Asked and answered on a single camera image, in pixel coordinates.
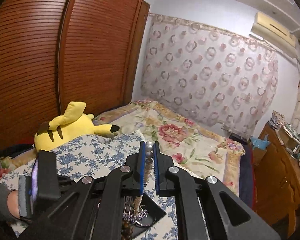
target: silver bead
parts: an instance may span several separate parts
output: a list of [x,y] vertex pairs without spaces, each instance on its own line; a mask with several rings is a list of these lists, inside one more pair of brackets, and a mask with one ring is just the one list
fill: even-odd
[[146,144],[146,152],[152,152],[153,150],[153,144]]
[[146,159],[146,165],[151,165],[152,164],[152,159]]
[[152,159],[153,158],[153,152],[146,152],[146,158]]

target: blue floral fabric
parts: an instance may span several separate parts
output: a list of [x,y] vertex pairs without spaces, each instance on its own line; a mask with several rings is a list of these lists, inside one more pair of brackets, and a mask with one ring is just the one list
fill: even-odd
[[[125,163],[126,157],[139,151],[140,141],[145,141],[143,134],[137,130],[130,134],[104,138],[96,135],[80,136],[52,150],[57,156],[58,174],[70,176],[75,181],[85,175],[94,178],[109,174],[116,167]],[[30,175],[34,160],[5,175],[1,183],[8,189],[18,189],[20,174]],[[154,175],[150,177],[145,192],[167,213],[154,227],[139,235],[139,240],[173,240],[178,239],[176,205],[173,197],[160,198],[155,195]],[[17,222],[12,225],[17,236],[26,225]]]

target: beige curtain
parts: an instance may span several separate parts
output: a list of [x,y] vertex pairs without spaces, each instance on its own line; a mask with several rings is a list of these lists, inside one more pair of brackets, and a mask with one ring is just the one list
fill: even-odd
[[276,52],[216,27],[151,17],[143,95],[202,126],[251,135],[276,92]]

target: pikachu plush toy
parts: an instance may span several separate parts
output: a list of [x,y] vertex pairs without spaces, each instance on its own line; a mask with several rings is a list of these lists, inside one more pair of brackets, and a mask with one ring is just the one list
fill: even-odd
[[34,135],[34,145],[37,151],[50,151],[78,136],[86,134],[106,135],[119,130],[113,124],[94,125],[93,114],[84,114],[84,102],[70,102],[63,115],[55,117],[50,122],[40,125]]

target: air conditioner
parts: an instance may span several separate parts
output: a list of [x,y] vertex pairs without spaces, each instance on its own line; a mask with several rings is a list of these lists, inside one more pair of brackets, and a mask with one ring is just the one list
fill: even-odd
[[256,13],[251,31],[281,49],[289,57],[296,57],[296,37],[269,16],[261,12]]

